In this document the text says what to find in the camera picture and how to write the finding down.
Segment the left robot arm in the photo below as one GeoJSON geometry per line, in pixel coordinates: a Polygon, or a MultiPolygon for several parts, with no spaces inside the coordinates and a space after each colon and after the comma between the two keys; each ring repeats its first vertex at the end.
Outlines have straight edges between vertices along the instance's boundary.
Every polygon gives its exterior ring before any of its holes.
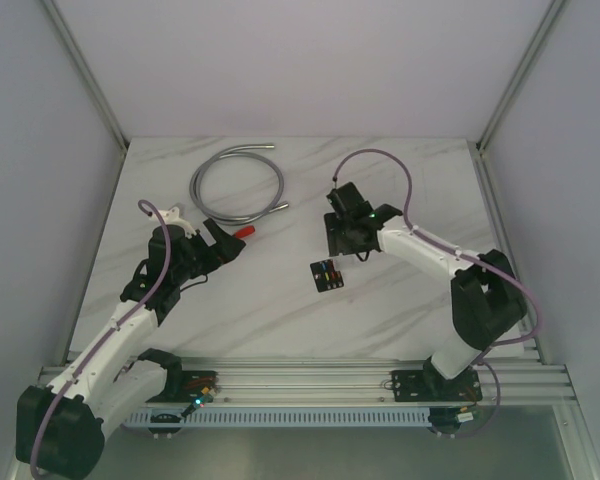
{"type": "Polygon", "coordinates": [[[185,381],[180,357],[138,349],[181,299],[185,283],[235,260],[245,242],[212,219],[208,244],[184,220],[156,227],[142,260],[103,330],[46,386],[19,397],[15,456],[32,474],[84,479],[111,434],[143,403],[178,399],[185,381]]]}

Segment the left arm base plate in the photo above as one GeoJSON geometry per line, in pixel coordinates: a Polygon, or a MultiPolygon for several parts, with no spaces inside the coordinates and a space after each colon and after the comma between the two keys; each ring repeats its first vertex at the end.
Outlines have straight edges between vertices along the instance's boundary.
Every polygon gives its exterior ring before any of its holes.
{"type": "Polygon", "coordinates": [[[214,389],[217,372],[213,370],[184,370],[181,374],[169,374],[164,389],[151,397],[148,403],[186,403],[202,395],[204,388],[214,389]]]}

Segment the black fuse box base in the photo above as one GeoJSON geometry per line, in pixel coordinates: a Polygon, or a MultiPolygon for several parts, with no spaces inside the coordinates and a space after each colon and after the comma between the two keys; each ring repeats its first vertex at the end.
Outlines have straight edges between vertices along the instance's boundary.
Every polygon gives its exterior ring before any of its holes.
{"type": "Polygon", "coordinates": [[[342,273],[332,259],[310,264],[311,275],[318,293],[324,293],[344,287],[342,273]]]}

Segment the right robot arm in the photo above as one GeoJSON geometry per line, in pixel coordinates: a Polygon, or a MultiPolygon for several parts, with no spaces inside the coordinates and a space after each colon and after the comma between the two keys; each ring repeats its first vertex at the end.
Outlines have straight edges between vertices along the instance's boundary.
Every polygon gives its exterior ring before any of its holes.
{"type": "Polygon", "coordinates": [[[332,189],[333,208],[324,216],[330,254],[372,251],[392,255],[449,284],[453,330],[427,359],[424,390],[444,399],[458,387],[458,376],[527,314],[527,304],[508,258],[462,250],[405,219],[398,208],[373,208],[349,182],[332,189]]]}

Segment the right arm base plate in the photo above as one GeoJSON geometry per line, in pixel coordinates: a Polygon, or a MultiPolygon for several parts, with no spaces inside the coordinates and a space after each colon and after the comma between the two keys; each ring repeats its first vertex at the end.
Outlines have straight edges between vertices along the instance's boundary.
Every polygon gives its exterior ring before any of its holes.
{"type": "Polygon", "coordinates": [[[477,403],[483,399],[477,372],[468,367],[452,380],[437,371],[394,370],[389,385],[396,402],[419,403],[477,403]]]}

